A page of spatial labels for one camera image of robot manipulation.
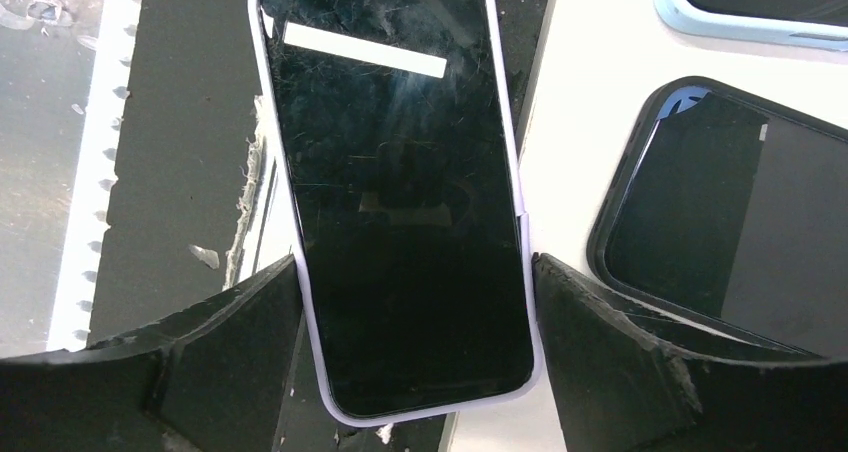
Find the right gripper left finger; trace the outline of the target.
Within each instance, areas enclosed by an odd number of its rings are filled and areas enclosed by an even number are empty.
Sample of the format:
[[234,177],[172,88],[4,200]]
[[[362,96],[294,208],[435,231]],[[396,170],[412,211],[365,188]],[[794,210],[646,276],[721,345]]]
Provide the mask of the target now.
[[83,350],[1,363],[5,451],[274,451],[302,305],[283,258]]

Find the lavender case phone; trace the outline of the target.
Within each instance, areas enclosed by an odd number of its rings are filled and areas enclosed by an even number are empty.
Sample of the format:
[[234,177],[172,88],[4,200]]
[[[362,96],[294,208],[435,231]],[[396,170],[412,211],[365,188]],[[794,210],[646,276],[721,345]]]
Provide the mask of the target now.
[[320,396],[371,427],[542,368],[495,0],[248,0]]

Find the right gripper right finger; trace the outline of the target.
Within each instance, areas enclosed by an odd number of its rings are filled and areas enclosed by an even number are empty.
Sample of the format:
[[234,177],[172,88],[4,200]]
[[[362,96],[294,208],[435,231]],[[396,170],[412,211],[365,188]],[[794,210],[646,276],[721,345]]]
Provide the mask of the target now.
[[549,254],[536,310],[571,451],[843,451],[847,365],[649,310]]

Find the blue case phone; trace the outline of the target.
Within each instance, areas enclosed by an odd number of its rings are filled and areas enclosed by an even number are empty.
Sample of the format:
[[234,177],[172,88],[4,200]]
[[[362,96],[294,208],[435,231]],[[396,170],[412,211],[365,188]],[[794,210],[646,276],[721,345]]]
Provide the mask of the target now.
[[653,0],[670,28],[693,36],[847,50],[847,0]]

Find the black mounting base plate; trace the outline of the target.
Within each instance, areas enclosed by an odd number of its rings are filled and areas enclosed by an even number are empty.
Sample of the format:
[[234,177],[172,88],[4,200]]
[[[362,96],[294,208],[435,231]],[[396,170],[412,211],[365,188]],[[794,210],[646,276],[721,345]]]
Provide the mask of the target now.
[[[115,155],[90,340],[179,312],[225,282],[190,245],[219,252],[237,236],[248,147],[260,92],[247,0],[143,0],[130,92]],[[210,433],[203,451],[560,451],[546,381],[492,407],[389,429],[338,424],[318,396],[311,355],[298,347],[290,382],[273,409],[251,412],[223,391],[180,401]]]

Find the black case phone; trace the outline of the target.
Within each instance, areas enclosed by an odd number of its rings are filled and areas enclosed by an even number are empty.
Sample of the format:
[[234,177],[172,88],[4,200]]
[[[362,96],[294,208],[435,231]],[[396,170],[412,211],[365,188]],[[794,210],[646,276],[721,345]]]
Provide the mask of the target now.
[[847,356],[847,131],[701,76],[642,106],[586,248],[606,286],[734,338]]

